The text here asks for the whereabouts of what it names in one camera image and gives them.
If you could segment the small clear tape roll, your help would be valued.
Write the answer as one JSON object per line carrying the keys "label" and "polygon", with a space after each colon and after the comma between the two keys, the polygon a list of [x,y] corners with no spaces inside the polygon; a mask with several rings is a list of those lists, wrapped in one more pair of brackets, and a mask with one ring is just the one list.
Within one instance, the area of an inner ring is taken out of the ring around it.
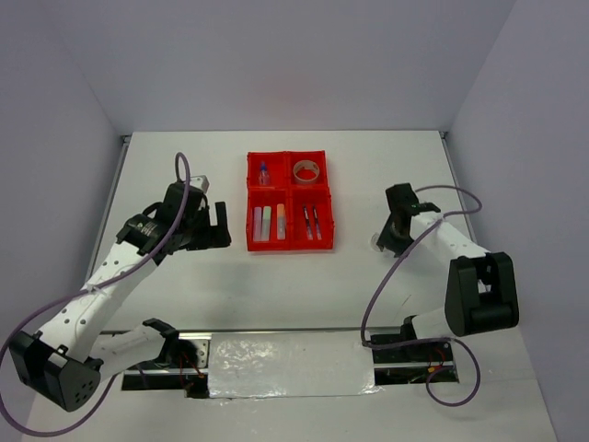
{"label": "small clear tape roll", "polygon": [[370,240],[370,245],[371,245],[371,248],[372,248],[374,251],[381,252],[383,249],[382,249],[382,248],[381,248],[381,247],[378,245],[378,240],[379,240],[379,234],[378,234],[378,233],[375,233],[375,234],[374,234],[374,235],[371,237],[371,240]]}

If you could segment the purple cap highlighter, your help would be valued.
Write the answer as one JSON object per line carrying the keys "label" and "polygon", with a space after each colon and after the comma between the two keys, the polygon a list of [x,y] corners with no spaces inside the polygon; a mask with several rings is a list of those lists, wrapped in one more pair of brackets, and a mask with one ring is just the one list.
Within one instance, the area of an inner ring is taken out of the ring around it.
{"label": "purple cap highlighter", "polygon": [[261,239],[262,208],[257,206],[253,210],[252,240],[259,242]]}

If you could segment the orange cap highlighter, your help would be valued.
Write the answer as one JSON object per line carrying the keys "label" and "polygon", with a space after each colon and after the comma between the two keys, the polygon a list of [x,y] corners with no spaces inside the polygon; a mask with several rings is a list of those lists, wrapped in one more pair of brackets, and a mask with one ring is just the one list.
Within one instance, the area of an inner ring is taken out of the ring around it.
{"label": "orange cap highlighter", "polygon": [[276,238],[285,240],[286,238],[286,215],[284,204],[276,206]]}

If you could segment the blue patterned pen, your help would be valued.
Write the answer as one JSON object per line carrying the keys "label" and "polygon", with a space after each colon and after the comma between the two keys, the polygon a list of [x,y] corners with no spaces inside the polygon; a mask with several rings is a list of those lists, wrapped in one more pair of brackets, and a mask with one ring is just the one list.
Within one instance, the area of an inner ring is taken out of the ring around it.
{"label": "blue patterned pen", "polygon": [[312,231],[312,226],[310,223],[310,218],[309,218],[309,214],[308,214],[308,210],[306,205],[303,205],[303,213],[304,213],[304,218],[305,218],[305,224],[306,224],[306,238],[308,240],[313,240],[313,231]]}
{"label": "blue patterned pen", "polygon": [[320,230],[320,223],[319,223],[319,219],[318,219],[318,212],[317,212],[317,208],[316,208],[315,205],[312,205],[312,213],[313,213],[313,217],[314,217],[314,224],[315,224],[317,239],[318,240],[322,240],[322,234],[321,234],[321,230]]}

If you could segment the clear blue-cap spray bottle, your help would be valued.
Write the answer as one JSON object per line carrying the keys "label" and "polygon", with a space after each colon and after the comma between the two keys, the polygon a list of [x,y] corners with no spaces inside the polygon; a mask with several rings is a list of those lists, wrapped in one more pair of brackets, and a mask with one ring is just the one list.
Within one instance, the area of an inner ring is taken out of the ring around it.
{"label": "clear blue-cap spray bottle", "polygon": [[271,184],[270,172],[264,161],[260,163],[259,184],[260,186],[268,186]]}

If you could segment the large white tape roll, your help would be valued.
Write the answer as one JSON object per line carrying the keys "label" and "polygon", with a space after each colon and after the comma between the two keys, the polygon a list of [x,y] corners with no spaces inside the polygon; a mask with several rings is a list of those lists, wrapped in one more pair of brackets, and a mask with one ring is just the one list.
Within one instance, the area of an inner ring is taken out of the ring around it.
{"label": "large white tape roll", "polygon": [[319,165],[312,160],[300,160],[293,166],[293,177],[296,184],[312,185],[318,182],[321,170]]}

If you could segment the green cap highlighter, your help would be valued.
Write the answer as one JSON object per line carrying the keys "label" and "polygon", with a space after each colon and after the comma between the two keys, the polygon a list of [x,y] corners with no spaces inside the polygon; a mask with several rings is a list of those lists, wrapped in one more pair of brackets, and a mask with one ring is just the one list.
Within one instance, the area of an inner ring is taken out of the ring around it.
{"label": "green cap highlighter", "polygon": [[264,206],[262,211],[261,240],[267,242],[271,235],[271,207]]}

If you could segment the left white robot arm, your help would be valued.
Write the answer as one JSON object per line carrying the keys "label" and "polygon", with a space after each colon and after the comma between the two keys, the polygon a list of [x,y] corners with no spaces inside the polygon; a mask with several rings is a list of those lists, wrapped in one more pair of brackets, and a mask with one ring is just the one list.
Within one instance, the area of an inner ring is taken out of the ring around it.
{"label": "left white robot arm", "polygon": [[231,243],[226,205],[209,205],[206,176],[170,184],[163,201],[128,219],[83,294],[68,302],[35,333],[18,331],[8,349],[18,377],[67,412],[81,408],[98,384],[132,366],[154,361],[168,367],[198,348],[158,319],[131,331],[102,336],[132,291],[179,250],[226,248]]}

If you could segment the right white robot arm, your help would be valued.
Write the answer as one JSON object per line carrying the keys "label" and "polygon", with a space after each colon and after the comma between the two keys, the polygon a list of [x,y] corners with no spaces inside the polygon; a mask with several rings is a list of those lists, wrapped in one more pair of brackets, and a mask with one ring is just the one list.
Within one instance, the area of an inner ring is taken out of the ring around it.
{"label": "right white robot arm", "polygon": [[396,265],[418,248],[447,266],[444,303],[429,313],[407,317],[401,325],[400,350],[421,360],[433,338],[465,337],[512,329],[520,320],[514,263],[505,252],[491,252],[455,228],[432,202],[419,200],[408,183],[386,189],[389,216],[375,246],[394,254]]}

